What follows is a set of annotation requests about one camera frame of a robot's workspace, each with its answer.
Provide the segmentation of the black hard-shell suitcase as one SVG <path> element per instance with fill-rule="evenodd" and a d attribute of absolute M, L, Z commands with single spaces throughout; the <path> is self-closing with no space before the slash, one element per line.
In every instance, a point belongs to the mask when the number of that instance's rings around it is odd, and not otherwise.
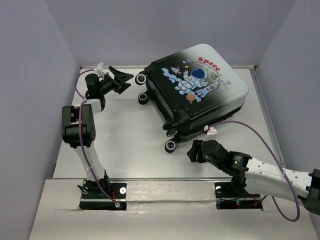
<path fill-rule="evenodd" d="M 135 83 L 146 86 L 138 102 L 152 101 L 163 119 L 167 153 L 200 135 L 205 126 L 230 118 L 249 93 L 242 78 L 206 43 L 151 62 L 136 75 Z"/>

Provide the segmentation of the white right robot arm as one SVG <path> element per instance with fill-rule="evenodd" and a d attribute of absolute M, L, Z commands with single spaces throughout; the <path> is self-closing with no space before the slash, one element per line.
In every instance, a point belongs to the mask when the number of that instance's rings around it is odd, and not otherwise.
<path fill-rule="evenodd" d="M 237 151 L 227 151 L 215 140 L 194 140 L 187 152 L 192 163 L 209 163 L 231 176 L 235 196 L 260 194 L 298 202 L 315 215 L 320 213 L 320 171 L 296 171 L 266 163 Z"/>

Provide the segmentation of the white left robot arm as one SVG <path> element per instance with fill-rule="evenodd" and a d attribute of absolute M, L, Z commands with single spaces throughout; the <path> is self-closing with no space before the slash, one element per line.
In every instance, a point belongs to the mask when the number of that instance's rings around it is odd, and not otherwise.
<path fill-rule="evenodd" d="M 79 105 L 69 105 L 62 108 L 61 136 L 78 155 L 86 174 L 86 182 L 80 186 L 82 193 L 95 193 L 97 196 L 111 198 L 111 183 L 107 171 L 102 166 L 95 149 L 96 128 L 94 115 L 102 112 L 106 106 L 105 95 L 109 92 L 122 94 L 131 84 L 128 83 L 134 76 L 115 69 L 104 72 L 97 67 L 86 70 L 84 77 L 86 92 L 80 95 L 82 102 Z"/>

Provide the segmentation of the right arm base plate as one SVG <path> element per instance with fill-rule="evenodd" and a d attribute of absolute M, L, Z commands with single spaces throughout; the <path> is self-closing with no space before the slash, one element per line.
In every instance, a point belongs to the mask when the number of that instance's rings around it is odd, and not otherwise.
<path fill-rule="evenodd" d="M 217 210 L 263 209 L 260 194 L 235 193 L 227 181 L 215 182 L 214 194 Z"/>

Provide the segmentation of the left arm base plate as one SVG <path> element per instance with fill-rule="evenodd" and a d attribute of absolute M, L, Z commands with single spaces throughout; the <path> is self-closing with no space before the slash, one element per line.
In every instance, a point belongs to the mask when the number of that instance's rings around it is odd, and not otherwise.
<path fill-rule="evenodd" d="M 127 183 L 111 182 L 110 189 L 101 191 L 96 182 L 84 181 L 77 185 L 81 191 L 79 208 L 92 211 L 125 211 L 127 209 Z"/>

